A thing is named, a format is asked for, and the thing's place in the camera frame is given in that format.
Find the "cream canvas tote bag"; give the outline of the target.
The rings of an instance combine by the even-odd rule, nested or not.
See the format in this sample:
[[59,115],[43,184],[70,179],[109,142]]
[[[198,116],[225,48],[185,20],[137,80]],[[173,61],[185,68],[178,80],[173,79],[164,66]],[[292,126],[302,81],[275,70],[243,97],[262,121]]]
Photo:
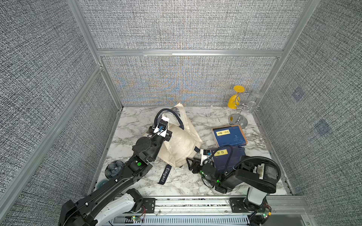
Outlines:
[[161,185],[165,184],[171,169],[185,165],[187,158],[193,158],[200,152],[203,143],[181,103],[171,109],[161,109],[155,116],[153,127],[157,126],[164,118],[168,119],[168,130],[172,132],[172,136],[169,141],[163,142],[157,155],[166,163],[159,180]]

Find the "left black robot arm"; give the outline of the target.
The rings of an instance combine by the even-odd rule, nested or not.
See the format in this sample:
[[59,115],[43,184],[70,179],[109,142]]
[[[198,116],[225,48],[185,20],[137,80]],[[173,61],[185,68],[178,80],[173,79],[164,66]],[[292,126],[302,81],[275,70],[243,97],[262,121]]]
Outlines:
[[170,141],[172,132],[166,135],[151,134],[141,137],[133,146],[133,155],[124,165],[122,172],[117,173],[100,189],[90,195],[73,202],[67,201],[61,208],[59,226],[95,226],[100,223],[101,211],[110,204],[117,195],[138,182],[151,169],[163,143]]

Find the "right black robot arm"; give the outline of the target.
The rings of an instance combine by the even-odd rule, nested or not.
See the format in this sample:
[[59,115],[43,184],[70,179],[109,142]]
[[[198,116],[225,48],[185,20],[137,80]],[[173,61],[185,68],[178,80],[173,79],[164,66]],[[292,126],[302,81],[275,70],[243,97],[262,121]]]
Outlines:
[[244,208],[254,211],[266,205],[267,195],[276,193],[281,178],[281,169],[272,159],[263,156],[242,156],[229,171],[220,172],[209,159],[187,158],[188,168],[199,174],[204,184],[217,192],[226,194],[236,186],[246,183],[250,186],[244,199]]

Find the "blue book stack in bag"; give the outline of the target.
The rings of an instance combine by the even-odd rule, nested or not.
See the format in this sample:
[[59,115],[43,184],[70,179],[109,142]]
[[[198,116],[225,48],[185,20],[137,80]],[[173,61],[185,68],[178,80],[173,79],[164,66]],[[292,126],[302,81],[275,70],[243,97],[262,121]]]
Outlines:
[[218,172],[220,173],[225,172],[225,166],[227,164],[230,155],[231,158],[227,166],[227,172],[230,171],[233,168],[233,166],[235,166],[241,160],[242,156],[246,155],[245,149],[244,147],[233,146],[232,153],[230,147],[226,147],[224,149],[217,151],[217,153],[213,156],[213,161]]

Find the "dark round cup cluster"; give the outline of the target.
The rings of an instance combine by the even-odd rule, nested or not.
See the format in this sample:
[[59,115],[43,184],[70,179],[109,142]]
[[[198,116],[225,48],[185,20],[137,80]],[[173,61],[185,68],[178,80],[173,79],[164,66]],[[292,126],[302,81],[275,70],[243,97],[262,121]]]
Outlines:
[[105,168],[105,176],[107,179],[111,179],[115,175],[117,175],[119,172],[121,172],[124,168],[124,162],[121,160],[116,160],[111,162],[107,165]]

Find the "teal ceramic cup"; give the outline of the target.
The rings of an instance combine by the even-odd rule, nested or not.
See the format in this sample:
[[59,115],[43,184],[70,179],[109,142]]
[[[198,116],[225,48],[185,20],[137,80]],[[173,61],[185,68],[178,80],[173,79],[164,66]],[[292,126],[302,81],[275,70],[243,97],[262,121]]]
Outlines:
[[97,182],[96,184],[96,189],[100,189],[102,186],[104,186],[109,180],[108,179],[102,179],[100,181]]

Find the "yellow wine glass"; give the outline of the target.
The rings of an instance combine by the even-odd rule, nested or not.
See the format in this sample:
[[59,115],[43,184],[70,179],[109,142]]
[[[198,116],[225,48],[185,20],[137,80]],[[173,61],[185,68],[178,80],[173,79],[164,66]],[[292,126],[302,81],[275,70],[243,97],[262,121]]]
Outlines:
[[241,85],[236,85],[233,87],[233,90],[235,91],[235,94],[230,97],[227,106],[232,110],[236,110],[238,106],[241,105],[245,92],[245,87]]

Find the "clear wine glass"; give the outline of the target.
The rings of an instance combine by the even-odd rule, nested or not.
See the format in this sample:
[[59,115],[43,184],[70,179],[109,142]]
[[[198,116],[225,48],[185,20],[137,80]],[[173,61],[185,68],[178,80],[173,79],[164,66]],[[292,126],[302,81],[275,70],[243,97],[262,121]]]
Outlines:
[[246,110],[248,113],[253,113],[257,107],[258,107],[258,104],[257,104],[257,101],[263,96],[263,93],[262,92],[259,92],[259,91],[253,91],[250,93],[249,95],[249,99],[246,103],[247,107],[246,107]]

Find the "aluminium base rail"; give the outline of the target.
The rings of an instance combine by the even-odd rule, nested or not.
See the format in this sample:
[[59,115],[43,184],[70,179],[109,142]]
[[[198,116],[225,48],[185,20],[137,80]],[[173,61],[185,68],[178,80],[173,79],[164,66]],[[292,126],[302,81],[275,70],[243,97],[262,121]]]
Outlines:
[[108,226],[316,226],[302,196],[271,195],[257,211],[243,209],[243,196],[149,196],[148,213],[120,214]]

